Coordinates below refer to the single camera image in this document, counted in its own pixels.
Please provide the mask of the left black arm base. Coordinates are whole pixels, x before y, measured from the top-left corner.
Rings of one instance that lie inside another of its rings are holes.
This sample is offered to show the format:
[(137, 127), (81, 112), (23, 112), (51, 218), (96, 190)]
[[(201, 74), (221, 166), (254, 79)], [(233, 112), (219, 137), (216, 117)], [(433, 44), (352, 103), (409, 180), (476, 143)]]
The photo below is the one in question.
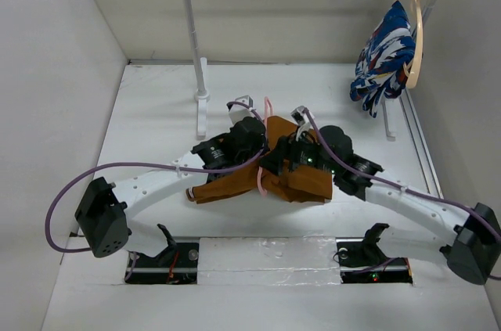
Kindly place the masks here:
[(155, 257), (131, 252), (124, 282), (132, 285), (197, 284), (200, 240), (181, 238), (176, 241), (164, 225), (158, 224), (157, 228), (166, 247)]

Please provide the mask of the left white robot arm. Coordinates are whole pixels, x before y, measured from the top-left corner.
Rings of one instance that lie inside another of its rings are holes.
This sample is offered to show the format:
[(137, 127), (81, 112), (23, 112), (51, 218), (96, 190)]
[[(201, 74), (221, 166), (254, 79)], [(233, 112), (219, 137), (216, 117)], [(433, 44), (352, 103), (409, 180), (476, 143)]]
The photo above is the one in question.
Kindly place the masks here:
[(146, 255), (163, 266), (174, 258), (175, 242), (163, 224), (145, 225), (136, 216), (185, 189), (204, 185), (251, 163), (265, 148), (265, 125), (255, 117), (236, 122), (229, 132), (194, 146), (170, 165), (116, 183), (92, 180), (75, 219), (96, 258), (119, 250)]

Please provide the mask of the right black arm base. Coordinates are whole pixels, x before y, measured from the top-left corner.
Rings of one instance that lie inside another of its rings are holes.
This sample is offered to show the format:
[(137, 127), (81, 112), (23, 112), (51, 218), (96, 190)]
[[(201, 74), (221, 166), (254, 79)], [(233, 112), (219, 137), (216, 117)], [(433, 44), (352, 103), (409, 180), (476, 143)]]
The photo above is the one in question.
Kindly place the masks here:
[(378, 246), (386, 229), (388, 224), (376, 223), (363, 237), (336, 238), (333, 260), (340, 266), (342, 284), (413, 284), (409, 260), (387, 257)]

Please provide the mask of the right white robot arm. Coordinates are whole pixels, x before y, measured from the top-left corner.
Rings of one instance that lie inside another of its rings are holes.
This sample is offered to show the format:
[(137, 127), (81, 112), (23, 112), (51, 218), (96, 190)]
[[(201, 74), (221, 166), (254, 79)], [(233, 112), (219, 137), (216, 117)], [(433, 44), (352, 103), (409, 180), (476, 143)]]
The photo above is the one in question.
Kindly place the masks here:
[(260, 164), (277, 175), (285, 164), (290, 171), (310, 167), (329, 172), (343, 193), (397, 212), (438, 238), (436, 243), (406, 238), (413, 250), (423, 245), (426, 254), (444, 261), (467, 282), (484, 285), (492, 278), (500, 256), (500, 226), (493, 209), (483, 203), (465, 207), (391, 180), (379, 164), (354, 153), (351, 139), (339, 127), (282, 136)]

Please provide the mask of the brown trousers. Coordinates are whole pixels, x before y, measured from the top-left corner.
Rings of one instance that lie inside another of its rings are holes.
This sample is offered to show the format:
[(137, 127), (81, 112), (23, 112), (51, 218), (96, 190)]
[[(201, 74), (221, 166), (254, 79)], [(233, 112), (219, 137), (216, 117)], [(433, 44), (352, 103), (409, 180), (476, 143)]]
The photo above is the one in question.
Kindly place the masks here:
[(254, 162), (206, 185), (188, 188), (186, 196), (191, 202), (210, 203), (263, 188), (290, 203), (325, 203), (332, 199), (332, 174), (308, 166), (300, 166), (290, 172), (287, 166), (285, 161), (280, 176), (264, 169), (261, 178), (258, 178), (258, 164)]

